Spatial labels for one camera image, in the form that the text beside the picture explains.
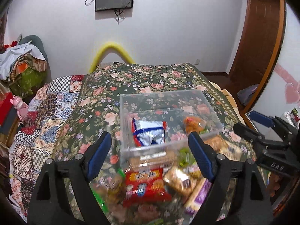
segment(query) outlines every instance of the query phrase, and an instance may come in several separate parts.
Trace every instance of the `orange candy package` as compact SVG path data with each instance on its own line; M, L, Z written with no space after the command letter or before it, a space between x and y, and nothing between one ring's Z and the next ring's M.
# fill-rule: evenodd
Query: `orange candy package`
M165 191L163 169L152 169L126 173L126 197L123 206L134 203L170 201L171 195Z
M196 116L188 116L183 120L186 135L196 131L198 134L205 130L206 122Z

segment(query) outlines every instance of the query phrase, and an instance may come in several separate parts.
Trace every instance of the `clear plastic box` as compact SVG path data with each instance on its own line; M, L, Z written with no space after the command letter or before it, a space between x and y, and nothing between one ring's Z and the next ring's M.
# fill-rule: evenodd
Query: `clear plastic box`
M200 134L204 140L223 130L219 118L200 90L166 91L120 95L121 156L122 158L152 155L187 146L183 120L193 115L206 121L208 132ZM145 121L166 121L165 143L137 147L131 132L132 118Z

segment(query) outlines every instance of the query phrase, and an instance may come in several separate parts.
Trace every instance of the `green bag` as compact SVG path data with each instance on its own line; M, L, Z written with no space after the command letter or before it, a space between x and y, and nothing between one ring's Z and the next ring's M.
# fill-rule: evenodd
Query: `green bag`
M28 67L23 73L16 77L14 82L9 83L9 87L14 95L25 98L33 94L33 89L40 88L46 75L46 71L38 72Z

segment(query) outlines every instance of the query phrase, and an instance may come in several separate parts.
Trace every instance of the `gray cloth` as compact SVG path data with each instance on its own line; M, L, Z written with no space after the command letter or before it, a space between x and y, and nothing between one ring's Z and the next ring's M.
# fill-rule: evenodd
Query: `gray cloth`
M40 50L30 42L10 47L4 53L0 54L0 80L8 78L16 60L27 52L30 52L35 58L45 60Z
M252 95L255 93L257 87L258 87L258 85L252 85L252 86L249 86L248 88L243 89L237 93L238 100L240 101L240 103L242 105L246 106L248 104Z
M44 50L44 45L43 45L41 39L38 36L28 35L28 36L24 37L22 40L19 41L19 45L25 44L29 41L31 41L31 44L33 44L34 46L36 46L40 50L40 52L42 53L42 55L44 56L44 58L48 62L47 54Z

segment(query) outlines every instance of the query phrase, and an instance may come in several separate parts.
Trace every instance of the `floral bedspread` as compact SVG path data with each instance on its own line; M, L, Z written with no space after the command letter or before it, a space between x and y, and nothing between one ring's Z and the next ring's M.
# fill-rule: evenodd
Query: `floral bedspread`
M228 148L227 156L239 161L254 158L255 154L250 144L232 130L234 123L239 122L239 119L226 97L190 64L167 66L116 64L86 75L76 107L62 124L52 157L56 161L62 161L72 158L77 153L84 153L103 131L108 131L112 135L112 148L98 177L92 182L110 180L120 168L119 95L188 89L201 90L224 125L224 131L220 135L232 147ZM177 133L176 130L172 134L173 138L182 137L182 133ZM228 213L234 185L232 181L220 212L220 219ZM72 212L75 217L81 218L68 180L66 187ZM164 224L181 225L188 224L192 219L183 215L181 198L176 195L171 202L161 205L139 205L128 209L117 205L109 209L107 217L112 224L120 224L120 220L123 224L146 224L160 218Z

